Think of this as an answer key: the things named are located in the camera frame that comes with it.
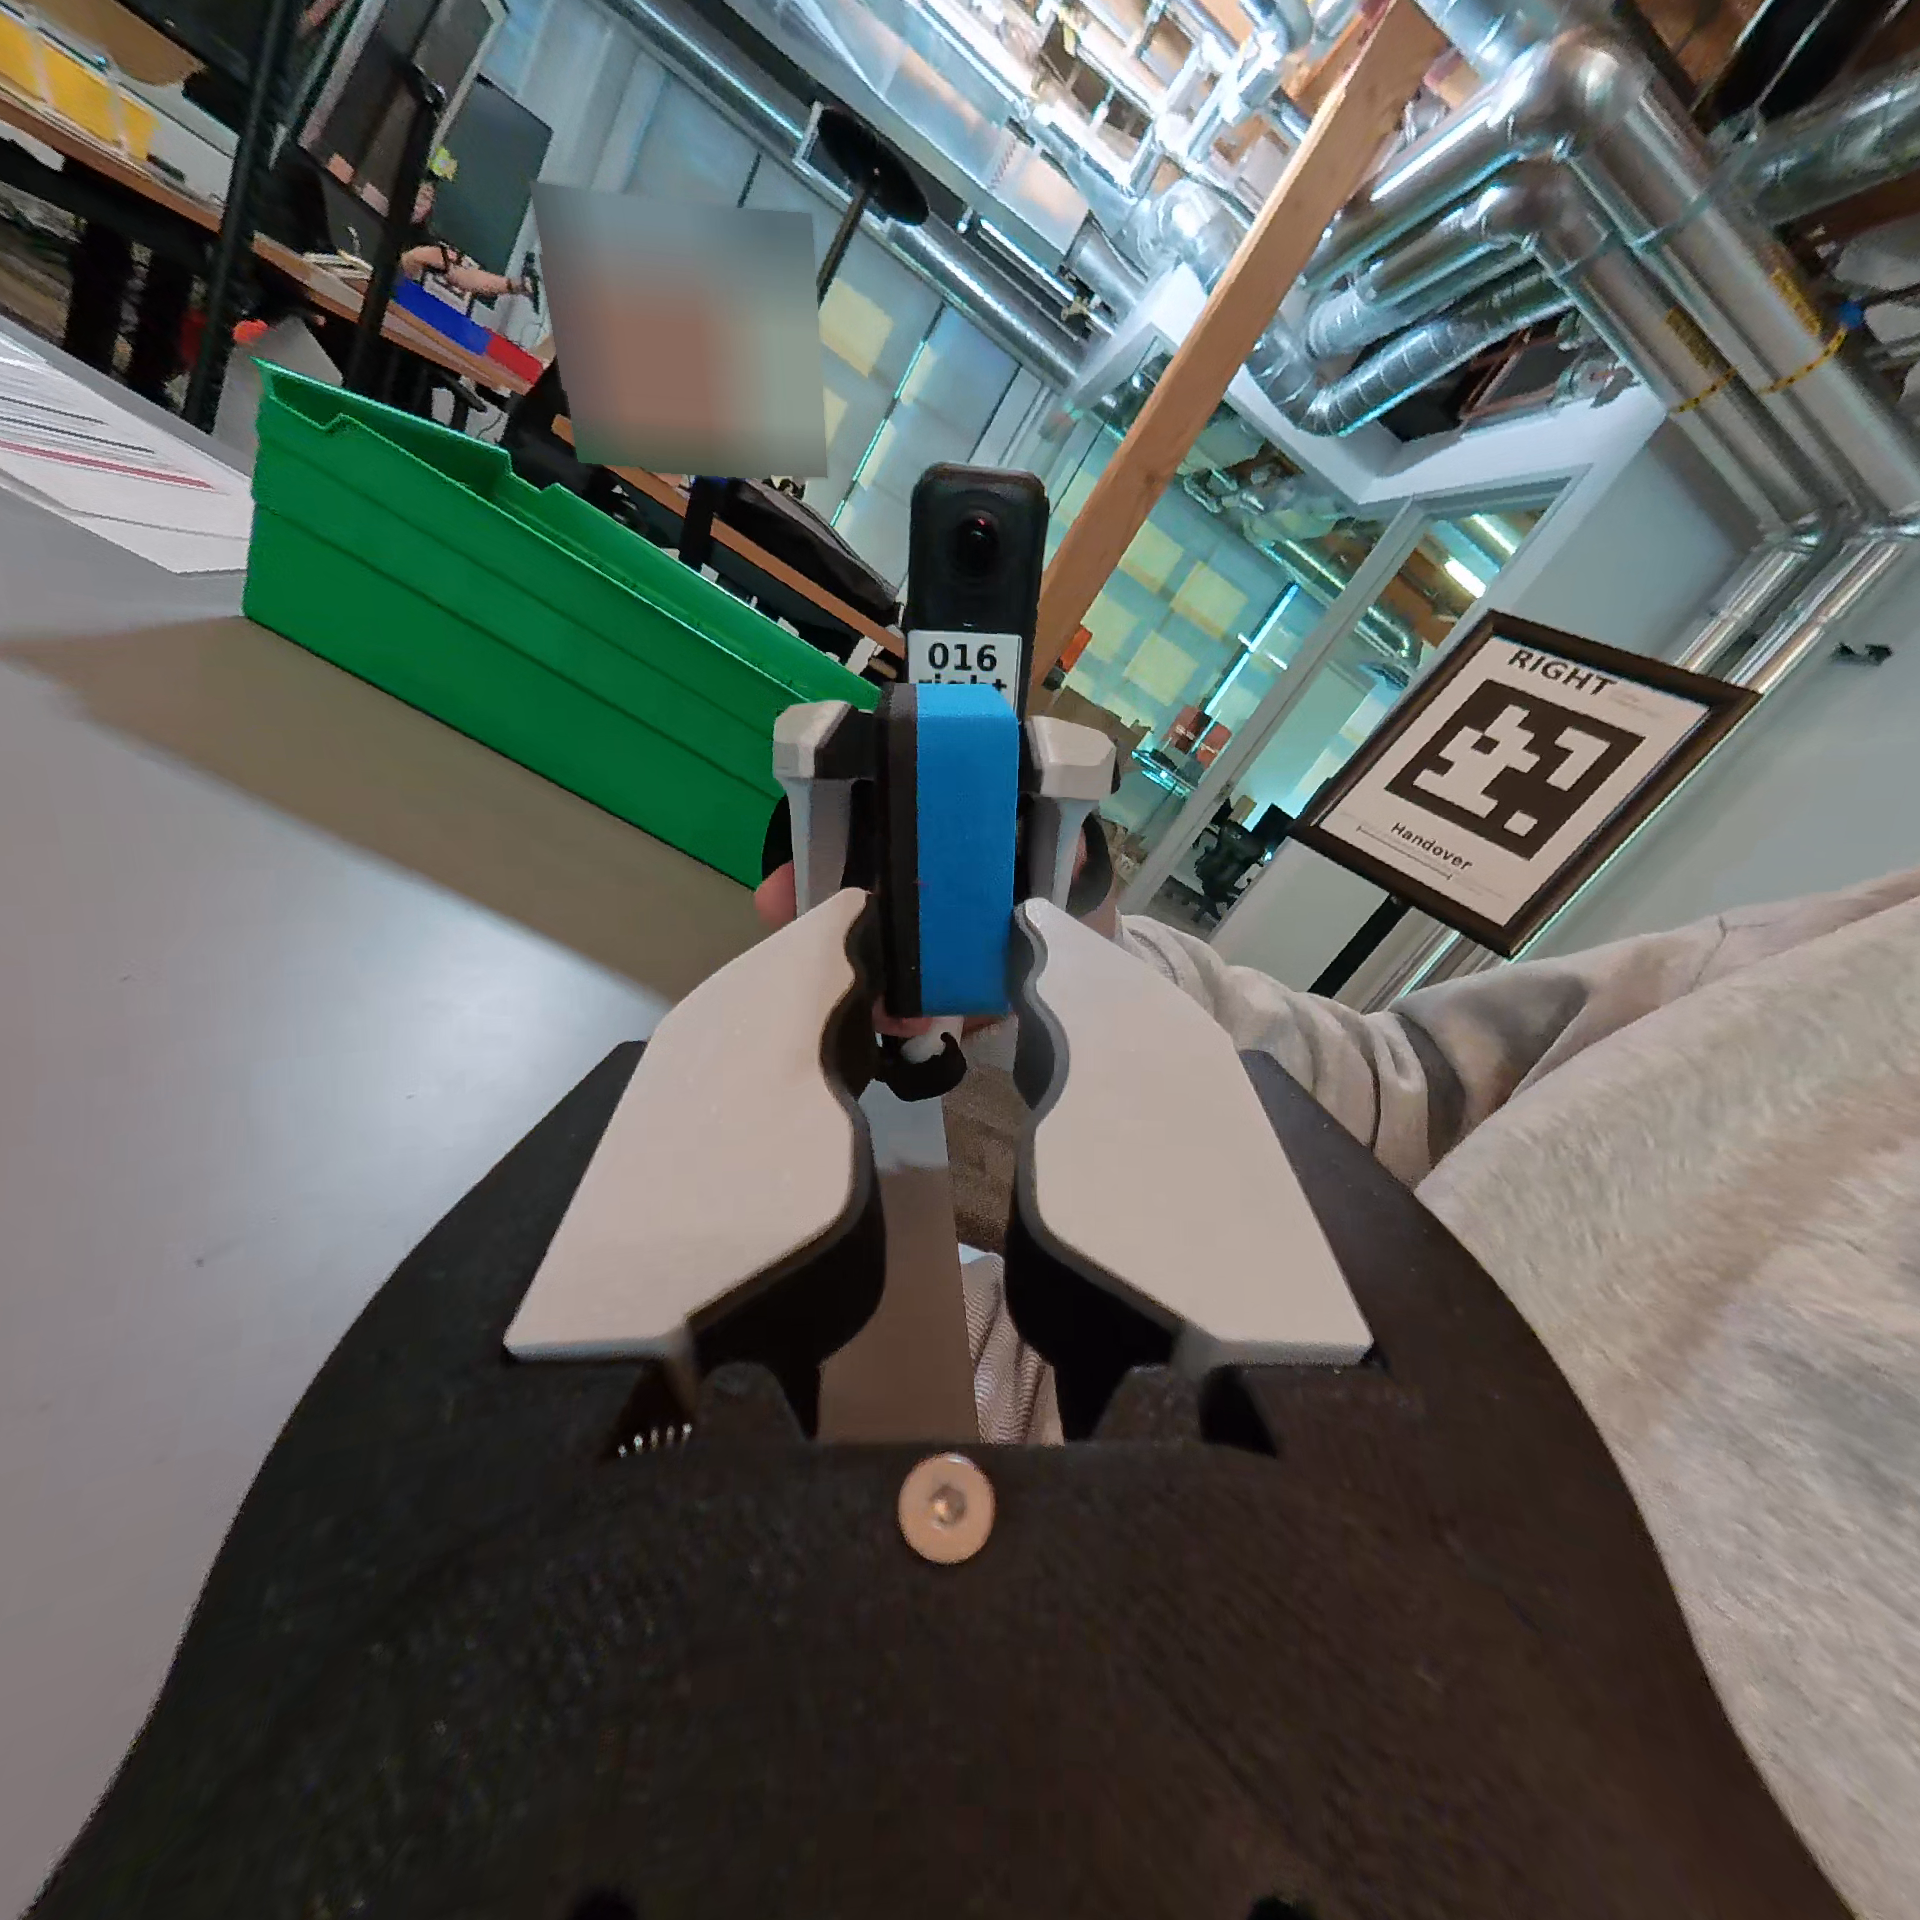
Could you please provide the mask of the person's striped trouser leg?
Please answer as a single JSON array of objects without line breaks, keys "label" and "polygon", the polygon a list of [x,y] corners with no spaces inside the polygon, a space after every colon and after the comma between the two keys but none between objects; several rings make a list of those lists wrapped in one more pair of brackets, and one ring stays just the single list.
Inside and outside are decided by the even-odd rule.
[{"label": "person's striped trouser leg", "polygon": [[1002,1256],[959,1244],[968,1346],[983,1444],[1064,1444],[1054,1375],[1022,1339],[1002,1292]]}]

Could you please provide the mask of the black framed tag sign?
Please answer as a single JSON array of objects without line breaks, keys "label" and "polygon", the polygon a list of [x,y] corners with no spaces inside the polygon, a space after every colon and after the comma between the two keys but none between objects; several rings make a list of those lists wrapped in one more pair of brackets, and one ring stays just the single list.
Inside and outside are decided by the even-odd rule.
[{"label": "black framed tag sign", "polygon": [[1293,839],[1513,960],[1756,704],[1749,687],[1486,612]]}]

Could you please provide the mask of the laminated paper sheet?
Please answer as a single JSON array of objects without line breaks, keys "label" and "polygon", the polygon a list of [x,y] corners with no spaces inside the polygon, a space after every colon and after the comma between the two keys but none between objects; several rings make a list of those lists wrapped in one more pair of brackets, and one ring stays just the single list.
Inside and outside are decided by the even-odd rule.
[{"label": "laminated paper sheet", "polygon": [[173,574],[244,574],[253,479],[5,337],[5,493]]}]

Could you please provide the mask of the black computer monitor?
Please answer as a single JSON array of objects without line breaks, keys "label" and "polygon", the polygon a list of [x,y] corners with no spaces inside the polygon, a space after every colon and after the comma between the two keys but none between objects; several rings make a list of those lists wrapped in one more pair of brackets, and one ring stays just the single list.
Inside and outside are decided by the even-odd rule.
[{"label": "black computer monitor", "polygon": [[432,156],[429,239],[476,268],[508,274],[522,261],[522,223],[551,147],[551,126],[491,79],[466,89]]},{"label": "black computer monitor", "polygon": [[389,211],[423,85],[434,134],[461,112],[508,4],[356,4],[302,123],[302,151],[344,189]]}]

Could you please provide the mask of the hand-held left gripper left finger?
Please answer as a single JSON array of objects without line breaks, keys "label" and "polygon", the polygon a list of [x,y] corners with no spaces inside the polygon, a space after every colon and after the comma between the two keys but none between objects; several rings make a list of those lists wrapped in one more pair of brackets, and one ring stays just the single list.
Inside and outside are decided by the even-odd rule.
[{"label": "hand-held left gripper left finger", "polygon": [[508,1325],[514,1357],[699,1369],[699,1336],[859,1217],[872,1148],[829,1023],[868,1012],[848,952],[868,903],[829,894],[661,1018]]}]

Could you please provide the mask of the person's grey sweatshirt torso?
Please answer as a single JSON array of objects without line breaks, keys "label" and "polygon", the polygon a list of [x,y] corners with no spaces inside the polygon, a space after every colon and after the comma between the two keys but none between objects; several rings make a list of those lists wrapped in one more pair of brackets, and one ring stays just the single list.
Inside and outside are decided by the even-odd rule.
[{"label": "person's grey sweatshirt torso", "polygon": [[1728,924],[1422,1201],[1572,1379],[1843,1899],[1917,1918],[1917,874]]}]

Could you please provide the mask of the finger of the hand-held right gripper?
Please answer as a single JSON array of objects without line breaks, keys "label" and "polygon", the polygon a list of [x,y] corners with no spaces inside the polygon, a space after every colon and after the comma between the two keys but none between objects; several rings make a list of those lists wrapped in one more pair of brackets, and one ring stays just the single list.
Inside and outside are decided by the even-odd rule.
[{"label": "finger of the hand-held right gripper", "polygon": [[1019,898],[1069,908],[1076,877],[1096,860],[1088,825],[1113,790],[1118,749],[1088,725],[1029,714],[1019,773]]},{"label": "finger of the hand-held right gripper", "polygon": [[784,800],[794,911],[843,887],[872,893],[883,870],[883,714],[848,703],[799,703],[776,714],[772,749]]}]

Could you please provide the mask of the person's right forearm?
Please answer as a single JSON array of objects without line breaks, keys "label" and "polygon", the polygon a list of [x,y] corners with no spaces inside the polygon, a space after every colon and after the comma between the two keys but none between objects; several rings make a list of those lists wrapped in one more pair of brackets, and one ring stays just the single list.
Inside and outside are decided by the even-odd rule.
[{"label": "person's right forearm", "polygon": [[1153,919],[1113,915],[1111,938],[1195,999],[1232,1038],[1279,1066],[1391,1174],[1416,1189],[1459,1133],[1453,1066],[1397,1016],[1361,1016],[1235,965]]}]

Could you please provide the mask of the wooden support post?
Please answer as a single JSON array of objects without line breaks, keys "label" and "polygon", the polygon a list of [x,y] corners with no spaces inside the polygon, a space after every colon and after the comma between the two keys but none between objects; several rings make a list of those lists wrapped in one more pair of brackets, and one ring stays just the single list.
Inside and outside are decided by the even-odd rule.
[{"label": "wooden support post", "polygon": [[1118,571],[1153,504],[1277,318],[1322,233],[1361,187],[1439,51],[1444,35],[1416,4],[1388,4],[1350,71],[1326,94],[1303,147],[1045,566],[1040,631],[1029,645],[1031,689],[1042,689],[1063,659],[1092,602]]}]

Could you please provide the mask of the green plastic bin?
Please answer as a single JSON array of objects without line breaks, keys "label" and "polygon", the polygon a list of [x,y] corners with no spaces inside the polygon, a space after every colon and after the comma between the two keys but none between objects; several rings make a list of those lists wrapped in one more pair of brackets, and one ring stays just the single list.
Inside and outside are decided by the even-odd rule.
[{"label": "green plastic bin", "polygon": [[487,441],[260,383],[250,619],[758,882],[776,714],[879,689]]}]

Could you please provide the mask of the cluster of silver ducts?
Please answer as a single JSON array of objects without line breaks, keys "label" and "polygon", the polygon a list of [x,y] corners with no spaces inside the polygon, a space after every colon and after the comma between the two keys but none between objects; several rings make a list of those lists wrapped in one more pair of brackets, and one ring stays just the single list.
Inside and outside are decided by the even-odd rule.
[{"label": "cluster of silver ducts", "polygon": [[1247,379],[1338,439],[1575,310],[1759,525],[1674,659],[1781,689],[1917,551],[1917,427],[1602,5],[1422,12],[1482,85],[1338,208]]}]

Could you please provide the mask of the blue black whiteboard eraser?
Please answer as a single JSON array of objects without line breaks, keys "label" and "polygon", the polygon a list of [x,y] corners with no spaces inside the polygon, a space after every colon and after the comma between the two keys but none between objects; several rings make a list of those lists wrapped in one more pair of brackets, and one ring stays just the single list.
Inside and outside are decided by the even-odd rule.
[{"label": "blue black whiteboard eraser", "polygon": [[1010,1009],[1022,729],[993,687],[879,709],[883,1004],[897,1023]]}]

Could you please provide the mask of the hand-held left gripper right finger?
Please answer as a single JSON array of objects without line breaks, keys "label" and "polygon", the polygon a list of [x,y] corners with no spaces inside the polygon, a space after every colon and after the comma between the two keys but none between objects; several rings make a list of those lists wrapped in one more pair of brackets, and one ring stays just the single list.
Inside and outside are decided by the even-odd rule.
[{"label": "hand-held left gripper right finger", "polygon": [[1015,908],[1029,1125],[1002,1296],[1063,1414],[1138,1369],[1351,1369],[1359,1301],[1232,1034],[1048,900]]}]

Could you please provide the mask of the black disc pole lamp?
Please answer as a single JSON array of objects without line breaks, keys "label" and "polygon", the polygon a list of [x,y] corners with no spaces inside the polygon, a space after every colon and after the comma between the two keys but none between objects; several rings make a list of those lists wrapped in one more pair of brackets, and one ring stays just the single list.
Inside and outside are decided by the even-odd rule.
[{"label": "black disc pole lamp", "polygon": [[868,208],[902,229],[921,229],[931,206],[911,165],[848,109],[825,104],[820,112],[818,151],[822,151],[829,165],[848,187],[848,206],[813,284],[818,307],[822,307]]}]

